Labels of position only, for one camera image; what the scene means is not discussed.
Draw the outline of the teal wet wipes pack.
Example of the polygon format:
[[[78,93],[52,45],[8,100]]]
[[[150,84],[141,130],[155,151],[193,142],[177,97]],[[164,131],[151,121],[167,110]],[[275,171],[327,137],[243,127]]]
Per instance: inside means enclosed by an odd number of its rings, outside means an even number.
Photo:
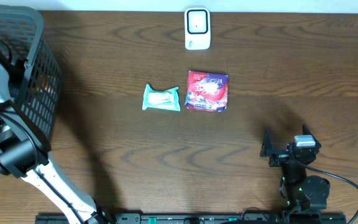
[[[142,109],[154,108],[159,110],[181,111],[177,90],[178,87],[165,91],[156,91],[149,84],[146,84]]]

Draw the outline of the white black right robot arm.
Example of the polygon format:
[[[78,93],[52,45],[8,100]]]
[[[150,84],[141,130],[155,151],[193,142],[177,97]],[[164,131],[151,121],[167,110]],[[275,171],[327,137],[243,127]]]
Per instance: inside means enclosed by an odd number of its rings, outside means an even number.
[[[280,167],[280,193],[288,206],[299,212],[319,212],[327,208],[330,182],[317,175],[308,175],[306,166],[319,153],[321,144],[306,125],[303,134],[294,137],[286,149],[275,149],[269,130],[264,131],[260,157],[269,158],[270,167]]]

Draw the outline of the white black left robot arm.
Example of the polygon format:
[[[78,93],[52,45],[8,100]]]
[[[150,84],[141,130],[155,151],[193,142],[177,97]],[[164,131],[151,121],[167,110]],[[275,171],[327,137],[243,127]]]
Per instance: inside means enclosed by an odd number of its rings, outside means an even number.
[[[69,223],[114,223],[114,219],[80,190],[52,157],[49,132],[62,74],[39,42],[29,55],[14,54],[20,46],[0,39],[0,173],[38,188]]]

